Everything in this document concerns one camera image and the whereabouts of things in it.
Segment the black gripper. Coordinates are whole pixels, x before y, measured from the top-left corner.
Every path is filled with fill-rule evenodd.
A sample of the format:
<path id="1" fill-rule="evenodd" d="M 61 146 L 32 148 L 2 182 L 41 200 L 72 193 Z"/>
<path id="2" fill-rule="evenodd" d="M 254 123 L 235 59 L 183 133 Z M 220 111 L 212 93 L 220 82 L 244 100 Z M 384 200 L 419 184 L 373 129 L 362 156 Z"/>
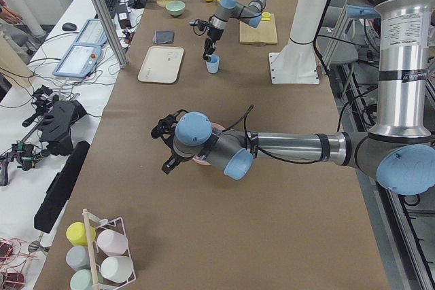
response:
<path id="1" fill-rule="evenodd" d="M 182 162 L 187 162 L 190 160 L 189 157 L 183 157 L 177 154 L 174 150 L 173 141 L 175 138 L 175 127 L 178 123 L 177 117 L 181 113 L 187 113 L 185 109 L 180 109 L 175 113 L 168 114 L 166 117 L 159 119 L 157 125 L 153 127 L 151 131 L 151 136 L 153 139 L 162 139 L 164 144 L 170 148 L 171 157 L 164 162 L 161 170 L 165 174 L 170 174 L 176 167 L 178 167 Z"/>
<path id="2" fill-rule="evenodd" d="M 222 37 L 223 30 L 218 29 L 215 26 L 209 26 L 207 30 L 208 39 L 205 40 L 203 60 L 209 60 L 210 55 L 215 52 L 215 43 Z"/>

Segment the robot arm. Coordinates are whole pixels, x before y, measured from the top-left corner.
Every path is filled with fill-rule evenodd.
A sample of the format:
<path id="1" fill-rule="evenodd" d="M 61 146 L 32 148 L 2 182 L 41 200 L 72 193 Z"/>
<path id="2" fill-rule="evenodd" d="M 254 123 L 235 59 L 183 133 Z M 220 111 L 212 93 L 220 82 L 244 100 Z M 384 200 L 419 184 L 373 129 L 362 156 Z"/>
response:
<path id="1" fill-rule="evenodd" d="M 349 8 L 381 17 L 377 120 L 367 132 L 288 134 L 214 128 L 196 111 L 179 110 L 158 121 L 151 136 L 171 150 L 170 173 L 194 157 L 241 179 L 254 159 L 293 164 L 351 166 L 401 195 L 434 185 L 434 148 L 423 125 L 428 69 L 428 29 L 434 0 L 349 0 Z"/>
<path id="2" fill-rule="evenodd" d="M 246 25 L 258 27 L 266 0 L 251 0 L 249 4 L 243 5 L 237 0 L 220 0 L 215 13 L 208 21 L 200 21 L 200 29 L 207 30 L 207 38 L 204 44 L 203 59 L 209 62 L 211 55 L 215 52 L 215 44 L 220 40 L 228 21 L 235 18 Z"/>

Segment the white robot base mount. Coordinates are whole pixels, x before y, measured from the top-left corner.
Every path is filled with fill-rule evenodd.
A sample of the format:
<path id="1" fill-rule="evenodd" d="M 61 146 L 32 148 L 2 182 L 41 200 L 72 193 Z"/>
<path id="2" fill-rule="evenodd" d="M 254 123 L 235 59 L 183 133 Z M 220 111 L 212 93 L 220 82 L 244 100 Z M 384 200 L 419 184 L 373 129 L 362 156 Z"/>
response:
<path id="1" fill-rule="evenodd" d="M 289 41 L 269 54 L 273 84 L 318 84 L 315 36 L 327 0 L 298 0 Z"/>

